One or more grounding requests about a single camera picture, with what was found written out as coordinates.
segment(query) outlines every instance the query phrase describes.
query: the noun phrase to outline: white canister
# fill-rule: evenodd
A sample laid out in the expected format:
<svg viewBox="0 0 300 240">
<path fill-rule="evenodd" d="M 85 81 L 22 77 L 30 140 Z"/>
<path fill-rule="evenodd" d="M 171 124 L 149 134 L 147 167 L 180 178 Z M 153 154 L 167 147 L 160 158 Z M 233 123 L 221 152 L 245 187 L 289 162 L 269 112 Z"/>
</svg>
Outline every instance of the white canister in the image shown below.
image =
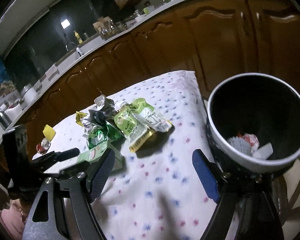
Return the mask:
<svg viewBox="0 0 300 240">
<path fill-rule="evenodd" d="M 38 97 L 38 93 L 35 91 L 31 84 L 26 85 L 22 91 L 21 96 L 24 98 L 24 101 L 27 105 L 29 105 L 32 101 L 34 101 Z"/>
<path fill-rule="evenodd" d="M 15 120 L 22 113 L 22 107 L 20 104 L 13 104 L 4 112 L 7 114 L 7 116 L 13 122 L 13 120 Z"/>
</svg>

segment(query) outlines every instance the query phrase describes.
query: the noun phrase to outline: yellow bottle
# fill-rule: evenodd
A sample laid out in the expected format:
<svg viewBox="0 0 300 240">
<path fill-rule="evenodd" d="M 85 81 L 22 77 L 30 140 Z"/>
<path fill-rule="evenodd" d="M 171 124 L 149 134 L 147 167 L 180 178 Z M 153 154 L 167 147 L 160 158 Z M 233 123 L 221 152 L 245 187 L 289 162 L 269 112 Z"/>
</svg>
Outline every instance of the yellow bottle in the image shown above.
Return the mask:
<svg viewBox="0 0 300 240">
<path fill-rule="evenodd" d="M 74 31 L 74 36 L 77 38 L 77 40 L 79 41 L 79 44 L 83 42 L 83 40 L 81 39 L 79 33 L 77 33 L 76 31 Z"/>
</svg>

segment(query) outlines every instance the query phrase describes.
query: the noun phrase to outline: candy wrapper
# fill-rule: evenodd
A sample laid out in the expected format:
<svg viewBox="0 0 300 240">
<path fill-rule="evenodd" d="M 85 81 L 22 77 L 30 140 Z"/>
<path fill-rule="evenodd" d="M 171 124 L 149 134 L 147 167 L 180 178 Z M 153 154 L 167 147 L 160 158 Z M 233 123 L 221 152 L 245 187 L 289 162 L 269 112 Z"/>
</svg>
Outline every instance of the candy wrapper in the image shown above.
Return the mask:
<svg viewBox="0 0 300 240">
<path fill-rule="evenodd" d="M 115 153 L 113 171 L 123 168 L 124 161 L 120 152 L 111 144 L 123 138 L 122 132 L 114 123 L 114 116 L 118 113 L 114 110 L 114 101 L 104 95 L 97 97 L 96 105 L 89 109 L 89 113 L 76 112 L 76 123 L 83 126 L 87 138 L 88 151 L 78 155 L 77 163 L 82 161 L 96 162 L 107 148 Z"/>
<path fill-rule="evenodd" d="M 167 132 L 172 127 L 144 98 L 131 104 L 122 102 L 114 122 L 129 140 L 131 152 L 136 152 L 154 133 Z"/>
<path fill-rule="evenodd" d="M 96 105 L 89 109 L 88 114 L 76 113 L 76 123 L 84 127 L 83 136 L 87 138 L 89 149 L 105 140 L 112 142 L 123 137 L 113 120 L 117 114 L 117 111 L 114 110 L 114 101 L 101 95 L 94 102 Z"/>
</svg>

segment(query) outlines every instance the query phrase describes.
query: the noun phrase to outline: yellow wrapper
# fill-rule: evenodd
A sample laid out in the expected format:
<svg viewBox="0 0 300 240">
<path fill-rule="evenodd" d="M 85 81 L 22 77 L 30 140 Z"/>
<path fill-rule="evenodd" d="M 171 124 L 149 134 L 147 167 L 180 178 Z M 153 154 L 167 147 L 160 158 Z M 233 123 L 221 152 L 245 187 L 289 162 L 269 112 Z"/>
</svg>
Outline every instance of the yellow wrapper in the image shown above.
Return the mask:
<svg viewBox="0 0 300 240">
<path fill-rule="evenodd" d="M 88 114 L 86 113 L 82 113 L 82 112 L 75 112 L 75 122 L 80 125 L 80 126 L 83 126 L 82 122 L 81 122 L 81 119 L 86 117 Z"/>
<path fill-rule="evenodd" d="M 43 129 L 43 134 L 47 138 L 47 140 L 51 142 L 56 135 L 56 131 L 49 125 L 46 125 Z"/>
</svg>

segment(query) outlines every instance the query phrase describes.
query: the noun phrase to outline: floral tablecloth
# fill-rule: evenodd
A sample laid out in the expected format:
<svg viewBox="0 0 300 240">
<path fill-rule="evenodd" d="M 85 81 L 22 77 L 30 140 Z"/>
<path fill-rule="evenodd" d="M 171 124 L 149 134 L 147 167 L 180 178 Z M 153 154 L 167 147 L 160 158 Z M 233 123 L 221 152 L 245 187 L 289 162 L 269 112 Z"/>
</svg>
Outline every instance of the floral tablecloth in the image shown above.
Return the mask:
<svg viewBox="0 0 300 240">
<path fill-rule="evenodd" d="M 207 197 L 192 165 L 195 149 L 213 161 L 203 129 L 206 112 L 194 72 L 166 73 L 109 96 L 115 102 L 140 97 L 169 119 L 175 130 L 161 146 L 141 156 L 129 151 L 128 141 L 123 144 L 120 152 L 127 168 L 108 179 L 100 199 L 92 204 L 95 215 L 111 240 L 200 239 L 216 204 Z M 57 133 L 49 151 L 87 150 L 83 127 L 75 123 L 74 114 L 54 129 Z M 46 172 L 58 172 L 75 161 L 56 163 Z M 68 222 L 74 224 L 69 205 L 66 200 Z M 70 229 L 72 237 L 80 239 L 75 226 Z M 236 223 L 232 223 L 227 239 L 234 239 L 235 230 Z"/>
</svg>

